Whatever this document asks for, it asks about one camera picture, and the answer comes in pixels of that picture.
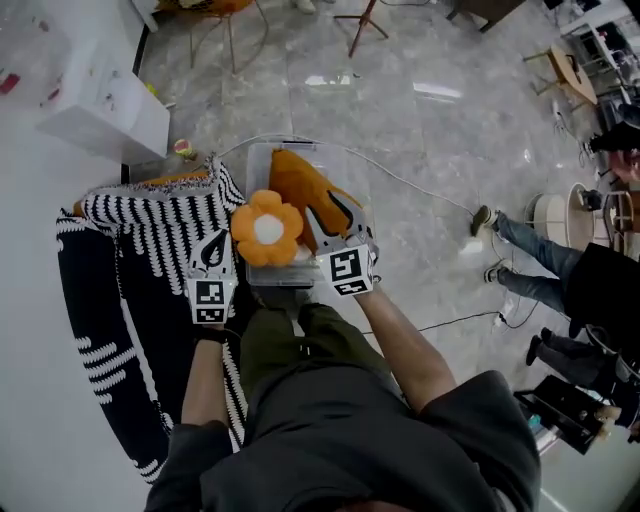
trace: orange fabric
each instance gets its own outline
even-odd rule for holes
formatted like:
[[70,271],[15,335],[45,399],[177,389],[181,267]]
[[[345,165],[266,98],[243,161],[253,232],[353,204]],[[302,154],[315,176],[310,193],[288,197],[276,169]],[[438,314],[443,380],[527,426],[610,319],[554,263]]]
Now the orange fabric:
[[[255,233],[258,217],[269,214],[282,222],[284,232],[273,244],[261,244]],[[282,204],[282,198],[272,190],[258,190],[231,217],[231,236],[238,242],[238,252],[254,267],[273,265],[284,267],[291,263],[298,252],[296,238],[302,233],[302,217],[290,204]]]
[[304,213],[307,206],[311,206],[320,216],[329,233],[340,233],[346,236],[349,219],[331,200],[327,192],[331,190],[345,194],[351,199],[353,197],[333,186],[304,158],[286,149],[274,150],[269,188],[278,192],[283,201],[291,203],[298,209],[304,221],[302,241],[314,254],[318,246]]
[[182,7],[178,0],[159,0],[156,10],[183,11],[205,18],[208,16],[222,17],[241,11],[252,2],[253,0],[202,0],[191,7]]

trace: black jacket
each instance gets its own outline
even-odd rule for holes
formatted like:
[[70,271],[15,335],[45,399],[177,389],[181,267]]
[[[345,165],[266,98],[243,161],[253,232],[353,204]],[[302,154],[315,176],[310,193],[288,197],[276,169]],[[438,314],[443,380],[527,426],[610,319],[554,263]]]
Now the black jacket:
[[589,244],[569,278],[565,311],[582,324],[605,328],[618,346],[636,350],[639,294],[640,263]]

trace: plush toy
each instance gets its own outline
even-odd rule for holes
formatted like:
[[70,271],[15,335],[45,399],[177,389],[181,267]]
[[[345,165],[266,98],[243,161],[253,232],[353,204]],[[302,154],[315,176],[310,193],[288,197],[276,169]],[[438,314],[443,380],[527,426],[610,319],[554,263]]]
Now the plush toy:
[[302,233],[302,216],[290,204],[282,204],[280,194],[258,190],[249,204],[231,217],[231,236],[238,252],[255,267],[284,267],[296,256],[296,238]]
[[318,247],[311,227],[304,217],[307,206],[316,212],[328,233],[346,236],[349,219],[331,200],[328,192],[339,192],[359,205],[353,197],[335,187],[304,158],[286,149],[273,151],[269,188],[278,192],[284,201],[291,203],[302,214],[304,219],[302,241],[314,254]]

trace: marble floor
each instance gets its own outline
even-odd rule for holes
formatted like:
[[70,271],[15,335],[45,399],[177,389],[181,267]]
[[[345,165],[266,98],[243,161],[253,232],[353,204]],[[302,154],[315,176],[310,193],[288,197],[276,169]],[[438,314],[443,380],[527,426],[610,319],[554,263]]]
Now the marble floor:
[[[594,112],[571,113],[570,99],[553,90],[533,91],[551,78],[543,62],[523,56],[559,39],[542,1],[529,0],[487,34],[466,15],[445,19],[446,2],[423,7],[378,3],[374,19],[389,40],[367,29],[353,59],[347,57],[355,22],[336,23],[336,13],[359,13],[365,0],[317,2],[305,16],[289,0],[260,0],[270,23],[266,46],[243,72],[230,71],[229,43],[220,28],[202,41],[189,65],[189,25],[161,20],[151,34],[140,77],[151,82],[172,109],[170,142],[187,138],[201,152],[221,152],[263,133],[294,133],[342,144],[381,163],[426,190],[470,210],[486,203],[522,218],[539,192],[565,194],[580,181],[594,185],[595,166],[579,162],[578,138],[597,130]],[[261,36],[255,5],[233,18],[234,49],[240,63]],[[212,21],[193,27],[198,41]],[[556,129],[552,102],[567,120]],[[241,188],[247,146],[225,158]],[[381,261],[377,269],[389,295],[419,328],[506,308],[512,324],[534,303],[518,300],[500,286],[482,281],[483,269],[502,257],[531,274],[544,270],[512,246],[485,240],[469,251],[469,214],[424,195],[359,157],[347,165],[362,174],[375,219]],[[188,168],[175,156],[132,170],[134,180]],[[331,295],[320,290],[327,302]],[[366,320],[352,299],[340,305],[361,329]],[[540,305],[520,329],[496,325],[493,316],[425,332],[445,355],[459,381],[498,369],[515,387],[536,383],[547,371],[524,365],[529,340],[541,327],[566,332],[567,321]]]

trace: black and white striped fabric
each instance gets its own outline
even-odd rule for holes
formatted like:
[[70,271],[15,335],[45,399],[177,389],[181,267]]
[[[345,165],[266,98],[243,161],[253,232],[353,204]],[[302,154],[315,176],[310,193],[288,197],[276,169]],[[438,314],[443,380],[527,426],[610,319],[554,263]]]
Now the black and white striped fabric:
[[[167,185],[104,187],[82,201],[86,218],[57,219],[60,273],[76,346],[93,391],[124,450],[148,483],[167,456],[180,420],[194,343],[184,295],[191,250],[229,229],[244,197],[215,156],[206,178]],[[241,334],[255,310],[244,267],[227,327]],[[225,392],[235,450],[247,402],[240,387],[239,342],[223,347]]]

